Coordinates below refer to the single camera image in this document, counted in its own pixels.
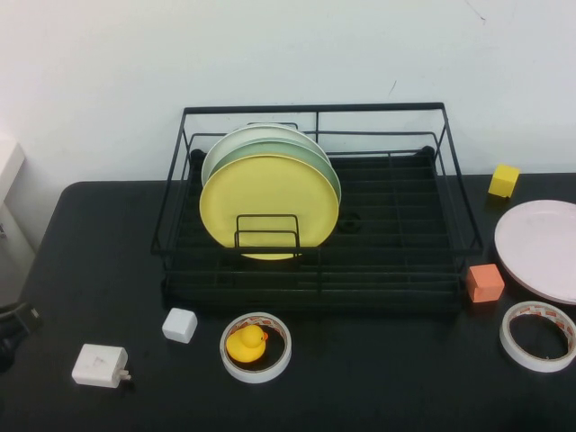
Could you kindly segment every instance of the white cube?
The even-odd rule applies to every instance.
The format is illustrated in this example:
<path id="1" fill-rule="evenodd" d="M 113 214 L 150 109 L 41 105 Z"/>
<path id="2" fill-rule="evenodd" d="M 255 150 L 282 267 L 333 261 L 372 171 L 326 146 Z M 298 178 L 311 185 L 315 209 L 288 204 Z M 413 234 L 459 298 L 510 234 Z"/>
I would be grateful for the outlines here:
<path id="1" fill-rule="evenodd" d="M 162 332 L 166 339 L 175 340 L 187 344 L 198 325 L 198 319 L 194 312 L 173 308 L 162 326 Z"/>

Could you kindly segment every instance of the yellow cube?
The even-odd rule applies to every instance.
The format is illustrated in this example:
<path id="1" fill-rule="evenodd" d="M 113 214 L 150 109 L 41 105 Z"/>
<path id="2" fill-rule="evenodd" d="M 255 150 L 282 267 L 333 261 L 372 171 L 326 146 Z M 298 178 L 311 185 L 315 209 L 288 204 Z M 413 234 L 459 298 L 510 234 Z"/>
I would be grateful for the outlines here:
<path id="1" fill-rule="evenodd" d="M 513 166 L 498 165 L 490 182 L 489 194 L 509 198 L 520 175 L 520 170 Z"/>

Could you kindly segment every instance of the orange cube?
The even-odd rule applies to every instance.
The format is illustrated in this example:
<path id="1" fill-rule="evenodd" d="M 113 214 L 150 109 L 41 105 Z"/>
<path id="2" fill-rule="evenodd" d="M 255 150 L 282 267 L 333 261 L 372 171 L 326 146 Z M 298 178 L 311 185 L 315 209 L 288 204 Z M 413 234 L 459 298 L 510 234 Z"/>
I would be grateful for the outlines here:
<path id="1" fill-rule="evenodd" d="M 474 303 L 494 302 L 502 295 L 504 281 L 496 265 L 473 265 L 466 276 L 466 287 Z"/>

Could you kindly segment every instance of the pink plate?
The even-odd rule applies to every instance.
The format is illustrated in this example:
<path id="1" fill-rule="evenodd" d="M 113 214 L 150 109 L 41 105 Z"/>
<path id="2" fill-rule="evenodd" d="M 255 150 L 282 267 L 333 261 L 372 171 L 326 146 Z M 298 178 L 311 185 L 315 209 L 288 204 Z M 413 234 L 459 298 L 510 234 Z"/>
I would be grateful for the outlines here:
<path id="1" fill-rule="evenodd" d="M 576 304 L 576 205 L 532 201 L 506 212 L 495 233 L 502 264 L 528 290 Z"/>

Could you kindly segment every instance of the table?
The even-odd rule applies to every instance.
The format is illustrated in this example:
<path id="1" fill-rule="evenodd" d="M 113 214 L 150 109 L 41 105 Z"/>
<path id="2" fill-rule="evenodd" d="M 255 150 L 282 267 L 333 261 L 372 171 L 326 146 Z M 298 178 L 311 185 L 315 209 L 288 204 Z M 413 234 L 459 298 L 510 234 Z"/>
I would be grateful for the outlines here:
<path id="1" fill-rule="evenodd" d="M 500 205 L 487 199 L 489 176 L 464 181 L 488 244 L 515 204 L 576 201 L 576 175 L 522 175 Z M 536 298 L 508 278 L 498 303 L 468 304 L 456 316 L 279 314 L 292 361 L 261 385 L 235 381 L 221 364 L 221 332 L 236 314 L 201 315 L 189 346 L 165 340 L 162 266 L 149 253 L 163 187 L 64 191 L 22 294 L 45 324 L 0 375 L 0 430 L 573 430 L 576 364 L 534 373 L 500 347 L 506 310 Z M 133 384 L 76 385 L 70 374 L 84 343 L 125 347 Z"/>

